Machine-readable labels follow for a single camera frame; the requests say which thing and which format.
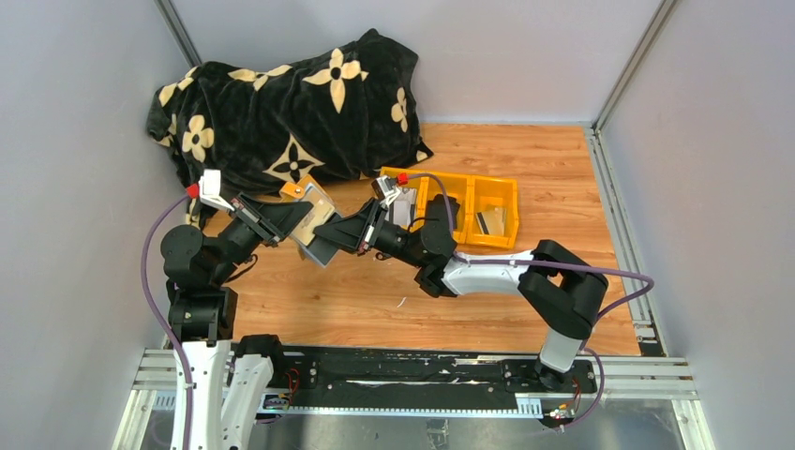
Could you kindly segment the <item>grey credit card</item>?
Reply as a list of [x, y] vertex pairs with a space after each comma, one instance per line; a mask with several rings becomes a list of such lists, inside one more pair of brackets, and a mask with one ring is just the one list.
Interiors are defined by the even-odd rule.
[[291, 237], [304, 258], [308, 258], [321, 267], [326, 267], [332, 261], [338, 249], [330, 241], [319, 237], [315, 233], [315, 229], [338, 218], [341, 218], [341, 215], [333, 213], [326, 218], [305, 217], [299, 222]]

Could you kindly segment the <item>yellow leather card holder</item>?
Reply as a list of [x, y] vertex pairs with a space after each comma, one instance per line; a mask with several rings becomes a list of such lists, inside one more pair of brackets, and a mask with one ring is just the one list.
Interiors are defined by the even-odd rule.
[[291, 238], [308, 248], [315, 240], [314, 230], [328, 222], [337, 212], [336, 206], [327, 192], [311, 176], [306, 175], [298, 182], [286, 182], [279, 191], [283, 203], [308, 203], [308, 213], [291, 232]]

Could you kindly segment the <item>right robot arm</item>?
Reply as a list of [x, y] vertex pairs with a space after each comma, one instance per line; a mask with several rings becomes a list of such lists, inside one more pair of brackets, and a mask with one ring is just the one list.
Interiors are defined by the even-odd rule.
[[606, 277], [553, 240], [513, 255], [459, 252], [450, 230], [453, 207], [437, 195], [413, 231], [387, 220], [375, 199], [357, 213], [315, 228], [339, 250], [376, 249], [416, 268], [419, 288], [431, 297], [501, 293], [523, 297], [548, 327], [530, 379], [549, 392], [573, 378], [574, 360], [593, 331], [608, 288]]

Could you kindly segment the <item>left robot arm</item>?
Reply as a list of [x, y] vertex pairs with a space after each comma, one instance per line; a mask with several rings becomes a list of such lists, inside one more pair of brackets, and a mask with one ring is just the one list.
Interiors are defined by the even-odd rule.
[[311, 210], [310, 202], [257, 202], [243, 194], [229, 201], [231, 224], [208, 237], [191, 225], [172, 228], [160, 253], [170, 307], [167, 332], [178, 377], [174, 449], [245, 449], [266, 387], [299, 373], [290, 367], [276, 335], [233, 343], [237, 293], [228, 287], [236, 269], [257, 247], [274, 247]]

